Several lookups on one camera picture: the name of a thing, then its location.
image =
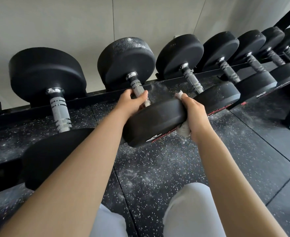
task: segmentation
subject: light gray pants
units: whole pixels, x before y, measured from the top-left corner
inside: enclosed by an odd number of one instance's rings
[[[210,188],[185,185],[171,199],[163,218],[164,237],[226,237]],[[127,237],[125,220],[100,205],[90,237]]]

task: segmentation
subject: person's right hand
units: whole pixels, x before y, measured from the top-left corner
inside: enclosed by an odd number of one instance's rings
[[[200,138],[203,138],[204,134],[213,131],[213,128],[208,120],[204,105],[188,97],[185,93],[182,94],[181,100],[188,112],[191,138],[197,143]]]

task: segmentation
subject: hand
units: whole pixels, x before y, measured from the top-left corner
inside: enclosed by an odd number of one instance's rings
[[[140,108],[140,105],[143,104],[147,100],[148,91],[144,91],[144,93],[136,98],[131,99],[131,94],[133,93],[132,89],[128,89],[122,93],[117,105],[114,108],[114,111],[121,111],[123,116],[126,118],[130,118],[134,115]]]
[[[188,112],[188,124],[191,130],[191,138],[197,143],[206,132],[212,131],[213,128],[208,120],[204,105],[188,97],[185,93],[182,94],[181,101]]]

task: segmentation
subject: rubber gym floor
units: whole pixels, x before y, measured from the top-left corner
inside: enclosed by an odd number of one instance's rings
[[[252,72],[246,68],[238,74],[244,78]],[[209,88],[219,80],[208,77],[200,81]],[[189,93],[187,83],[155,83],[149,97],[156,102],[180,90]],[[114,106],[101,103],[70,110],[73,128],[96,126]],[[290,130],[280,123],[289,109],[290,98],[281,89],[230,111],[223,110],[211,116],[210,122],[246,179],[290,236]],[[55,133],[51,116],[0,130],[0,163],[18,158],[32,143]],[[143,147],[121,145],[102,203],[123,215],[129,236],[162,236],[162,218],[170,199],[190,182],[208,184],[198,149],[190,138],[173,132]],[[0,192],[0,227],[31,194],[24,184]]]

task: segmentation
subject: person's left hand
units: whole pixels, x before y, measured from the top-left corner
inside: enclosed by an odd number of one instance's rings
[[[127,89],[126,91],[124,91],[120,96],[117,105],[114,108],[114,111],[115,110],[121,111],[126,120],[139,110],[140,105],[147,100],[148,96],[148,91],[144,91],[144,93],[140,97],[136,99],[131,99],[132,93],[133,93],[132,89]]]

